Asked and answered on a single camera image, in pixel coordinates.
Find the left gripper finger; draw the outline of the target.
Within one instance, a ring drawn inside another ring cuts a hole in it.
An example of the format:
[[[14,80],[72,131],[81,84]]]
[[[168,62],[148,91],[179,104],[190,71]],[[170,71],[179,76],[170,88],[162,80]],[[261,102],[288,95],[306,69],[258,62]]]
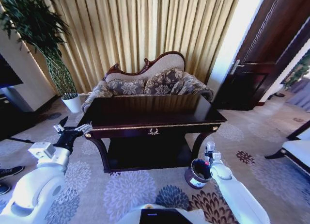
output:
[[[64,126],[68,120],[68,116],[62,119],[59,123],[55,124],[53,127],[57,132],[63,132],[64,131]]]
[[[77,132],[78,135],[84,135],[84,134],[87,134],[89,133],[90,131],[92,130],[92,124],[91,123],[86,123],[86,124],[83,124],[79,127],[76,127],[74,129],[75,132]]]

